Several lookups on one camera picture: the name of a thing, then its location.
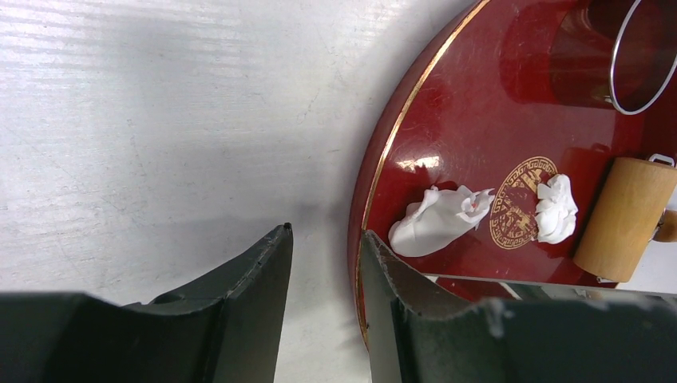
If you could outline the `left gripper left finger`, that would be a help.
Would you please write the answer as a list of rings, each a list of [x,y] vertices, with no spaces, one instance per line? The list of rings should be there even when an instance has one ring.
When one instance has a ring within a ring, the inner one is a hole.
[[[4,382],[271,382],[291,274],[292,226],[154,298],[1,296]]]

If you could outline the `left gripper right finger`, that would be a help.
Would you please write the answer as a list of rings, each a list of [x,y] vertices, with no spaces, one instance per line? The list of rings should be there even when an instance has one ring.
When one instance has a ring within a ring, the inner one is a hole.
[[[362,234],[374,382],[673,382],[676,310],[585,301],[469,301]]]

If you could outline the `white dough piece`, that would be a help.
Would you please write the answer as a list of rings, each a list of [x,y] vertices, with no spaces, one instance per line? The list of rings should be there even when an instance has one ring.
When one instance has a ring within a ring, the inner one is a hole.
[[[479,228],[495,200],[492,191],[471,191],[464,185],[456,190],[431,187],[424,191],[422,201],[409,204],[404,218],[391,226],[390,247],[407,258],[420,258],[447,247]]]

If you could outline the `wooden dough roller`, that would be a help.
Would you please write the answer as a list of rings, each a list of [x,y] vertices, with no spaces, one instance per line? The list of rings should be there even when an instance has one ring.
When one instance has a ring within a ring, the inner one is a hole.
[[[676,161],[617,157],[584,229],[573,262],[612,282],[628,282],[653,240],[676,188]]]

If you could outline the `round red lacquer tray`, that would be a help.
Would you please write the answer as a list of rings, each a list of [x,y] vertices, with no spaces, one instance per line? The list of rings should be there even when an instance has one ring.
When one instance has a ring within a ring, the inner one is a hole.
[[[584,224],[617,156],[676,154],[676,85],[645,113],[563,105],[552,92],[549,53],[572,1],[477,1],[420,53],[380,117],[350,210],[348,264],[358,323],[367,328],[360,236],[385,238],[427,188],[496,193],[493,211],[447,248],[413,259],[467,299],[477,278],[598,286],[572,261],[578,236],[533,240],[536,186],[572,180]]]

